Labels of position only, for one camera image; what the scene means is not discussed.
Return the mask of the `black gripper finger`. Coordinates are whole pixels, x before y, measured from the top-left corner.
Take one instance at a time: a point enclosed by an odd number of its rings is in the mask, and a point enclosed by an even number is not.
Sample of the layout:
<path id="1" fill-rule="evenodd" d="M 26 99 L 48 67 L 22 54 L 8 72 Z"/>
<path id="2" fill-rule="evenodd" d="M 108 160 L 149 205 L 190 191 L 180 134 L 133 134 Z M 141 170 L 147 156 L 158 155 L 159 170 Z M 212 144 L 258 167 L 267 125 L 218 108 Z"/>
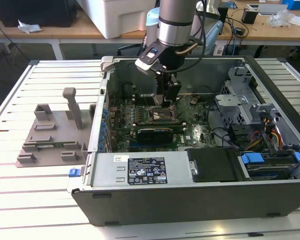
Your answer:
<path id="1" fill-rule="evenodd" d="M 169 107 L 177 100 L 182 84 L 174 74 L 168 74 L 164 84 L 164 106 Z"/>
<path id="2" fill-rule="evenodd" d="M 155 79 L 157 85 L 155 97 L 158 103 L 163 103 L 165 98 L 165 75 L 162 72 L 156 72 Z"/>

